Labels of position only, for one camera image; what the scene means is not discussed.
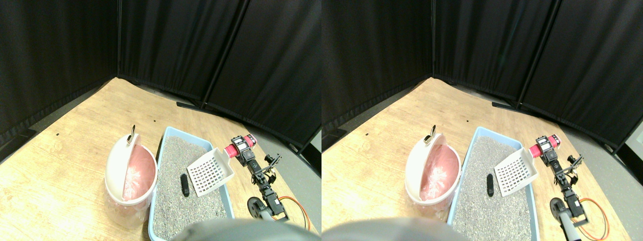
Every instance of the black object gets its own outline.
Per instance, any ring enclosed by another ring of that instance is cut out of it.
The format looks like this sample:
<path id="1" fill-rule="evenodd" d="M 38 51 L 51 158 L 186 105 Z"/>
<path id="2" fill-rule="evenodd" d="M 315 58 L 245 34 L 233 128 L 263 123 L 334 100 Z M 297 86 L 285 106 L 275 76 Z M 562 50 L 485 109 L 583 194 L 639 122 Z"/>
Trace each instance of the black object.
<path id="1" fill-rule="evenodd" d="M 117 1 L 0 1 L 0 145 L 116 76 Z"/>
<path id="2" fill-rule="evenodd" d="M 617 152 L 623 164 L 628 166 L 630 173 L 638 179 L 638 183 L 643 185 L 643 160 L 628 146 L 623 147 Z"/>
<path id="3" fill-rule="evenodd" d="M 487 175 L 487 194 L 493 197 L 493 175 Z"/>
<path id="4" fill-rule="evenodd" d="M 181 175 L 181 190 L 183 190 L 183 195 L 185 197 L 190 195 L 190 186 L 188 185 L 188 176 L 185 174 Z"/>
<path id="5" fill-rule="evenodd" d="M 552 136 L 560 144 L 560 140 L 558 140 L 558 137 L 556 135 L 552 135 Z M 570 212 L 570 215 L 567 219 L 584 215 L 583 205 L 579 202 L 578 196 L 572 190 L 572 183 L 569 183 L 567 181 L 567 175 L 569 175 L 572 172 L 575 173 L 576 168 L 582 163 L 583 156 L 581 155 L 577 159 L 574 159 L 572 156 L 570 156 L 568 158 L 568 161 L 570 161 L 572 165 L 566 169 L 562 169 L 558 161 L 558 155 L 556 154 L 556 150 L 554 150 L 554 146 L 549 141 L 549 138 L 547 138 L 546 136 L 542 136 L 536 139 L 536 143 L 538 148 L 540 148 L 540 150 L 542 151 L 542 155 L 540 155 L 540 158 L 543 160 L 545 166 L 550 166 L 552 168 L 552 171 L 556 176 L 556 178 L 554 179 L 554 182 L 561 187 L 561 192 L 563 193 L 563 196 L 565 196 L 565 202 L 567 203 L 567 206 L 569 206 L 568 210 Z M 565 204 L 563 204 L 563 208 L 564 208 L 563 210 L 559 210 L 557 213 L 562 213 L 563 211 L 567 210 L 567 208 L 565 208 Z M 568 221 L 571 222 L 570 220 L 563 220 L 561 223 L 565 224 L 565 222 L 568 222 Z M 578 227 L 583 224 L 587 224 L 588 222 L 589 220 L 585 215 L 585 219 L 580 220 L 578 222 L 574 222 L 573 227 Z M 564 227 L 563 231 L 567 236 L 568 235 L 567 232 L 569 231 L 568 228 Z"/>
<path id="6" fill-rule="evenodd" d="M 256 143 L 252 135 L 248 135 L 248 138 Z M 272 216 L 284 213 L 285 216 L 279 219 L 279 221 L 285 222 L 289 220 L 288 213 L 285 211 L 283 204 L 279 202 L 277 193 L 270 187 L 270 184 L 275 182 L 276 175 L 268 175 L 272 172 L 272 169 L 278 163 L 281 156 L 272 158 L 270 155 L 266 155 L 264 160 L 270 164 L 265 168 L 261 168 L 259 163 L 257 163 L 255 153 L 250 149 L 250 143 L 248 143 L 244 137 L 237 136 L 230 141 L 233 143 L 232 145 L 235 149 L 237 149 L 237 155 L 235 157 L 243 167 L 248 167 L 248 170 L 252 174 L 252 184 L 256 184 L 259 187 L 263 200 L 267 204 L 266 206 L 258 197 L 251 197 L 248 199 L 248 211 L 250 215 L 255 219 L 272 220 Z"/>
<path id="7" fill-rule="evenodd" d="M 323 133 L 431 75 L 431 1 L 320 2 Z"/>

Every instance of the table surface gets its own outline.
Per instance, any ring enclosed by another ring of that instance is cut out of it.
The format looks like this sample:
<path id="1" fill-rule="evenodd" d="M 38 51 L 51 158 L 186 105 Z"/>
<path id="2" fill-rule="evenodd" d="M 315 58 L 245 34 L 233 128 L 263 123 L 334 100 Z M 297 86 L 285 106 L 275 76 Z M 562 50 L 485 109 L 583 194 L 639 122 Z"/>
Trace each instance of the table surface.
<path id="1" fill-rule="evenodd" d="M 492 107 L 487 100 L 430 78 L 322 154 L 322 229 L 353 220 L 434 217 L 430 211 L 421 213 L 415 209 L 404 189 L 406 158 L 414 144 L 430 133 L 433 125 L 437 126 L 436 132 L 445 134 L 448 145 L 462 160 L 479 126 L 516 139 L 526 147 L 535 144 L 540 136 L 557 134 L 562 142 L 557 150 L 561 166 L 569 166 L 567 156 L 578 157 L 576 149 L 555 123 Z M 584 161 L 599 160 L 586 156 Z M 532 185 L 540 239 L 564 240 L 560 224 L 549 208 L 552 198 L 563 198 L 560 187 L 554 184 L 554 174 L 549 167 L 545 167 L 539 158 L 535 164 L 539 177 Z M 608 240 L 630 240 L 587 166 L 581 165 L 577 170 L 579 182 L 573 189 L 580 198 L 591 198 L 603 207 L 610 223 Z M 583 227 L 595 237 L 601 235 L 604 224 L 600 210 L 591 202 L 583 204 L 590 219 Z"/>
<path id="2" fill-rule="evenodd" d="M 105 162 L 116 140 L 128 134 L 132 125 L 155 156 L 168 126 L 209 140 L 220 149 L 231 138 L 248 134 L 240 123 L 177 107 L 176 102 L 115 78 L 0 165 L 0 236 L 9 240 L 148 240 L 147 222 L 125 229 L 104 210 Z M 253 151 L 263 157 L 260 144 Z M 251 219 L 246 201 L 261 193 L 251 184 L 248 169 L 236 159 L 230 164 L 235 177 L 227 186 L 235 217 Z M 294 197 L 277 176 L 272 184 L 277 194 Z M 294 202 L 284 202 L 284 206 L 291 217 L 288 223 L 303 227 L 299 207 Z"/>

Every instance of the black curtain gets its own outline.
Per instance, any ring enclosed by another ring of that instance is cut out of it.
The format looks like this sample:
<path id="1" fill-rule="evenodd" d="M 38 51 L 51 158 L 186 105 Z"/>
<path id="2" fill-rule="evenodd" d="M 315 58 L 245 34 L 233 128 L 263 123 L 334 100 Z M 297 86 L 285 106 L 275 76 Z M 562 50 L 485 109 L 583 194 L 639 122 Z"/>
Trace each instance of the black curtain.
<path id="1" fill-rule="evenodd" d="M 431 73 L 431 1 L 323 1 L 323 131 Z"/>
<path id="2" fill-rule="evenodd" d="M 551 1 L 436 1 L 434 77 L 517 100 Z"/>
<path id="3" fill-rule="evenodd" d="M 643 2 L 563 1 L 524 106 L 618 147 L 643 116 Z"/>
<path id="4" fill-rule="evenodd" d="M 201 100 L 239 1 L 122 1 L 120 78 Z"/>
<path id="5" fill-rule="evenodd" d="M 0 1 L 0 145 L 116 76 L 117 1 Z"/>
<path id="6" fill-rule="evenodd" d="M 320 127 L 319 1 L 251 1 L 208 105 L 303 147 Z"/>

